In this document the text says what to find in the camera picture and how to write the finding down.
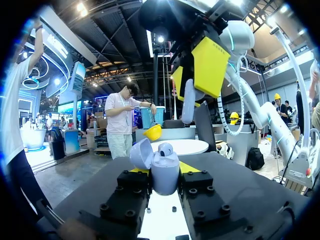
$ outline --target gray floor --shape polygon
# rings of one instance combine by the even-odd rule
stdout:
[[[110,155],[97,156],[91,150],[87,154],[40,171],[34,176],[51,206],[55,208],[109,161],[112,161]]]

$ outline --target white t-shirt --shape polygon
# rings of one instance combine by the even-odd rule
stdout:
[[[130,97],[124,99],[120,93],[111,93],[105,101],[104,111],[125,106],[138,107],[140,101]],[[107,116],[106,132],[109,134],[132,134],[132,111],[122,111],[116,116]]]
[[[48,119],[46,121],[46,126],[47,126],[49,131],[52,130],[52,127],[54,126],[52,123],[53,123],[52,118],[48,117]]]
[[[19,128],[19,88],[28,72],[30,57],[19,64],[12,65],[5,79],[4,96],[1,105],[1,144],[5,163],[24,149]]]

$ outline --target person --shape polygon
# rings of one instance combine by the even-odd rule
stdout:
[[[284,103],[285,103],[286,109],[287,109],[288,111],[290,111],[290,113],[292,113],[292,107],[289,106],[289,101],[288,101],[288,100],[285,100]]]
[[[65,120],[65,117],[61,117],[61,121],[60,121],[60,123],[59,123],[59,128],[60,129],[63,129],[64,128],[64,126],[67,124],[67,122],[66,122],[66,120]]]
[[[52,130],[52,127],[54,126],[54,122],[52,121],[52,114],[51,112],[49,113],[49,117],[46,121],[46,128],[47,128],[47,133],[48,133],[48,142],[52,141],[52,138],[51,138],[51,130]]]
[[[312,99],[312,103],[315,103],[315,108],[312,113],[312,125],[320,131],[320,80],[319,80],[319,65],[316,59],[314,59],[310,67],[311,84],[309,88],[309,97]]]
[[[24,151],[24,144],[20,136],[19,129],[19,88],[24,79],[26,79],[35,64],[39,61],[44,52],[43,38],[42,38],[42,24],[39,19],[34,21],[33,27],[35,28],[35,42],[34,53],[24,61],[17,64],[19,54],[24,49],[25,43],[31,32],[32,26],[26,23],[23,32],[27,32],[19,43],[16,43],[16,50],[12,57],[12,64],[6,71],[6,78],[4,80],[4,93],[1,104],[1,118],[0,129],[1,133],[1,146],[4,155],[4,163],[6,168],[4,172],[8,184],[11,186],[12,194],[14,195],[17,205],[22,212],[29,217],[30,222],[36,222],[42,218],[41,212],[38,210],[36,202],[43,200],[49,207],[50,204],[39,187],[34,173],[27,161]],[[32,209],[26,197],[35,207],[37,213]]]
[[[299,86],[298,80],[296,81],[297,83],[297,91],[296,91],[296,107],[298,109],[297,113],[297,119],[298,119],[298,126],[300,128],[300,134],[304,134],[305,131],[305,122],[304,122],[304,106],[302,103],[302,96],[301,96],[301,90]]]
[[[141,102],[132,98],[138,94],[137,86],[127,82],[123,89],[111,93],[105,101],[105,115],[107,116],[107,142],[112,159],[129,156],[132,147],[132,110],[135,107],[150,107],[153,115],[156,114],[156,105],[150,102]]]
[[[286,107],[286,105],[281,104],[281,97],[278,93],[276,93],[274,95],[274,101],[277,105],[276,111],[278,112],[278,114],[281,116],[281,119],[284,121],[285,124],[289,123],[289,119],[288,119],[288,109]]]

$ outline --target shorts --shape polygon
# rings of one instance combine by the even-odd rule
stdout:
[[[132,134],[106,134],[112,159],[129,157],[132,147]]]

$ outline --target cable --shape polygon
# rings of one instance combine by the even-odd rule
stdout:
[[[292,157],[292,155],[294,154],[294,150],[295,150],[298,142],[299,142],[299,140],[295,142],[295,145],[294,145],[294,147],[293,147],[293,149],[292,149],[292,152],[291,152],[291,155],[290,155],[290,157],[289,157],[289,160],[288,160],[288,162],[286,163],[286,166],[285,166],[285,169],[284,169],[284,172],[283,172],[281,181],[280,181],[280,184],[281,184],[281,185],[282,185],[282,181],[284,180],[284,176],[285,176],[285,174],[286,174],[286,171],[287,171],[288,165],[289,165],[289,163],[290,163],[291,157]]]
[[[244,59],[245,61],[245,64],[246,64],[246,68],[244,71],[240,71],[240,63],[242,63],[241,59]],[[221,118],[221,122],[222,122],[222,125],[225,129],[225,131],[232,135],[232,136],[237,136],[243,126],[244,126],[244,122],[245,122],[245,104],[244,104],[244,97],[243,97],[243,94],[242,94],[242,86],[241,86],[241,81],[240,81],[240,72],[242,73],[245,73],[246,71],[248,70],[248,60],[247,58],[244,56],[244,55],[241,55],[236,63],[236,70],[234,70],[236,72],[236,76],[237,76],[237,81],[238,81],[238,89],[239,89],[239,96],[240,96],[240,102],[241,102],[241,122],[240,122],[240,126],[238,128],[237,131],[231,131],[230,128],[228,127],[227,125],[227,121],[226,121],[226,118],[225,118],[225,113],[224,113],[224,108],[223,108],[223,104],[222,104],[222,98],[221,98],[221,92],[220,92],[220,95],[217,99],[218,101],[218,111],[219,111],[219,115],[220,115],[220,118]]]

